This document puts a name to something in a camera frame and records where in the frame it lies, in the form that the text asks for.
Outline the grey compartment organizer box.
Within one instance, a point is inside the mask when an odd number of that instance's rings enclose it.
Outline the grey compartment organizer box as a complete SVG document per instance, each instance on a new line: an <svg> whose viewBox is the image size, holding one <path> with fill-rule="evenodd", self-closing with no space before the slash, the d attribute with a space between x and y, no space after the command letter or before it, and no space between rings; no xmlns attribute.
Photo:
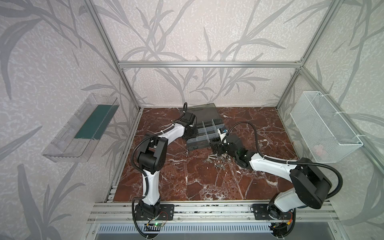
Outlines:
<svg viewBox="0 0 384 240"><path fill-rule="evenodd" d="M199 135L187 141L187 150L209 148L211 141L218 138L218 129L225 127L224 121L214 103L188 107L188 112L196 116L195 126Z"/></svg>

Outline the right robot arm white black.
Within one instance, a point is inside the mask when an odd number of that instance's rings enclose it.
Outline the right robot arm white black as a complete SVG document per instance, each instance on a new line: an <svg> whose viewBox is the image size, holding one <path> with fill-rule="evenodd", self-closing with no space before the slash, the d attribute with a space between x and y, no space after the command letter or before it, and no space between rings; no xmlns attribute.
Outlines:
<svg viewBox="0 0 384 240"><path fill-rule="evenodd" d="M343 187L343 177L335 168L314 163L310 159L282 160L247 150L235 135L215 138L210 146L213 153L227 154L235 163L253 171L265 172L293 184L285 192L275 195L267 206L272 219L299 207L320 209L325 200L335 196Z"/></svg>

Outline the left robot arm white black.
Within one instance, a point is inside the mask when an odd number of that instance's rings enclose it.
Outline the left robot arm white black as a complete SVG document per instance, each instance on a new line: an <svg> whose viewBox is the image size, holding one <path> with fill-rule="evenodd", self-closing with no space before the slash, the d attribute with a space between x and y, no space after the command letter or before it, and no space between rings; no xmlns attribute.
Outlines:
<svg viewBox="0 0 384 240"><path fill-rule="evenodd" d="M172 121L167 128L146 135L134 148L131 164L143 178L143 195L137 199L139 202L135 209L138 213L142 212L148 218L160 214L159 179L166 161L168 145L179 138L187 141L197 137L196 118L195 114L183 111L183 114Z"/></svg>

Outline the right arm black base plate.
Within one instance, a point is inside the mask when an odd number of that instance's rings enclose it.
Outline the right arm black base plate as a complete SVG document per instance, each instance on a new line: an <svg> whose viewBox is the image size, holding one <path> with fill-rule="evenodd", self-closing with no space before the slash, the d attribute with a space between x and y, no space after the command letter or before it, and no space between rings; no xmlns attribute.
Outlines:
<svg viewBox="0 0 384 240"><path fill-rule="evenodd" d="M254 214L256 220L277 220L287 221L290 220L293 214L293 210L288 212L282 212L274 205L269 204L253 204L251 206L251 212Z"/></svg>

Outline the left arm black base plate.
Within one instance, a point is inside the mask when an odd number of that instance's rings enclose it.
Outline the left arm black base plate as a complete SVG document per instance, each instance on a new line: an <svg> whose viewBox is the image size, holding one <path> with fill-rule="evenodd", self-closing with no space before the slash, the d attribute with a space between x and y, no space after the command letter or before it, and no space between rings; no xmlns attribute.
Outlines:
<svg viewBox="0 0 384 240"><path fill-rule="evenodd" d="M157 204L157 205L136 205L134 216L137 221L173 220L175 205L173 204Z"/></svg>

